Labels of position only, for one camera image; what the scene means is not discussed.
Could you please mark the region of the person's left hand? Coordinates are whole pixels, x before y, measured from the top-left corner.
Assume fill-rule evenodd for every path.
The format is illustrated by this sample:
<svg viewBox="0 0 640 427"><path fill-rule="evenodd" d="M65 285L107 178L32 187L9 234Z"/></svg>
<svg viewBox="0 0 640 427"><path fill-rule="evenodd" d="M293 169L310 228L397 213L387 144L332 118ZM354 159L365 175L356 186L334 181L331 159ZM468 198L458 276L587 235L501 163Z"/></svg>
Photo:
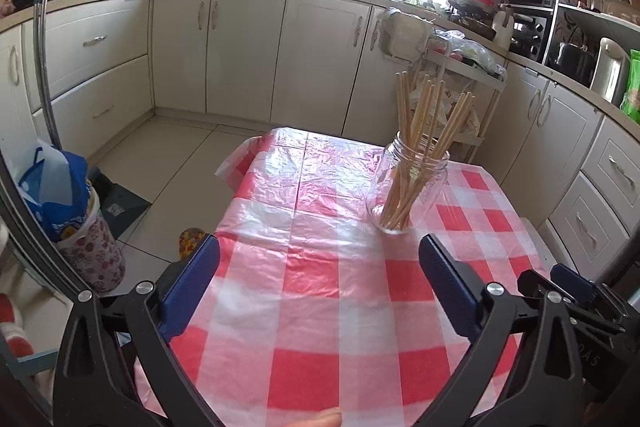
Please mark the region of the person's left hand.
<svg viewBox="0 0 640 427"><path fill-rule="evenodd" d="M294 421L285 427L341 427L343 421L342 411L339 407L324 410L313 417Z"/></svg>

